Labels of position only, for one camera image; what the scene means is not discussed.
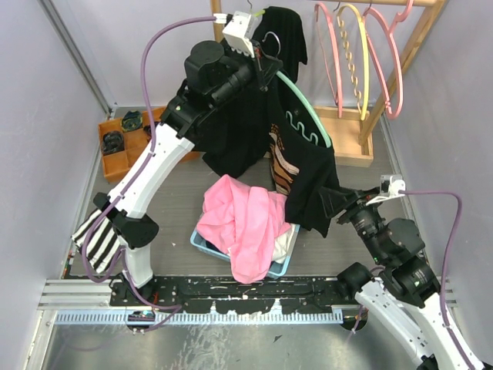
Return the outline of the mint green hanger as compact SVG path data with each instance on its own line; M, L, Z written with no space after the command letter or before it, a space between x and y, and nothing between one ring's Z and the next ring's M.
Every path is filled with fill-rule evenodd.
M280 87L280 102L287 105L284 114L290 127L313 145L331 148L333 144L330 135L296 84L279 69L275 75L269 75L267 86L270 87L272 83Z

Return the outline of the black printed t shirt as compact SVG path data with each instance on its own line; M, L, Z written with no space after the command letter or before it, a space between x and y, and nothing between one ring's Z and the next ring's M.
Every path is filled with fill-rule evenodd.
M280 102L280 87L267 92L267 119L270 125L270 172L275 189L287 197L285 220L326 237L330 219L324 215L319 196L321 187L339 189L334 146L313 145L290 127Z

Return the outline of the white t shirt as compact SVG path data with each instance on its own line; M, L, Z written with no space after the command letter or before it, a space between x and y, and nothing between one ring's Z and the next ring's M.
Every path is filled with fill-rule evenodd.
M300 226L291 224L290 229L275 239L272 262L283 264L292 253L291 249L296 241Z

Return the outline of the salmon pink metal hanger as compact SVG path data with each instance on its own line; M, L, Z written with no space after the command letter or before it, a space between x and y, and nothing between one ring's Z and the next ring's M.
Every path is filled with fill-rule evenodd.
M337 118L341 118L343 114L343 89L334 19L322 1L315 3L314 17L318 42L324 58L327 81L337 108Z

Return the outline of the pink t shirt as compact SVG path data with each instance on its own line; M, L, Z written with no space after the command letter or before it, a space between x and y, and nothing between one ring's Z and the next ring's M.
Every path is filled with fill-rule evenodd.
M290 229L285 220L287 197L222 176L204 194L199 235L230 257L235 280L264 279L272 262L275 239Z

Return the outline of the yellow hanger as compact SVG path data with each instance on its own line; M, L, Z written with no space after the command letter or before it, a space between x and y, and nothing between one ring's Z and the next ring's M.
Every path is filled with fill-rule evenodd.
M350 84L356 99L359 120L363 121L367 115L370 92L370 66L367 32L363 17L355 5L342 4L335 12L339 28L340 40L344 50L344 58L350 74ZM352 15L356 24L356 33L359 41L352 43L349 28L346 26L345 16Z

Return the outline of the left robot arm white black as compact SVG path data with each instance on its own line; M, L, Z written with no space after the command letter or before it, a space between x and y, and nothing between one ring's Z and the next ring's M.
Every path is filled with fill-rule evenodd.
M211 150L219 142L229 104L249 87L267 91L282 67L258 42L249 52L215 41L196 44L184 62L186 78L176 96L159 121L150 123L149 144L109 194L95 197L99 213L83 240L82 255L87 255L96 232L108 230L116 248L110 264L123 262L126 295L135 304L148 304L154 296L150 246L159 226L146 212L156 191L195 146Z

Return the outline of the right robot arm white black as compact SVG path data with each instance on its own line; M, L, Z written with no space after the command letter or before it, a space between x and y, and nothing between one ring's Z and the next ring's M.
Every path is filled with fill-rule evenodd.
M474 354L450 316L445 276L437 277L420 253L425 248L413 220L385 222L378 207L409 194L397 180L386 191L323 188L324 211L351 224L381 269L374 275L360 263L338 274L342 301L358 303L388 330L418 369L490 369Z

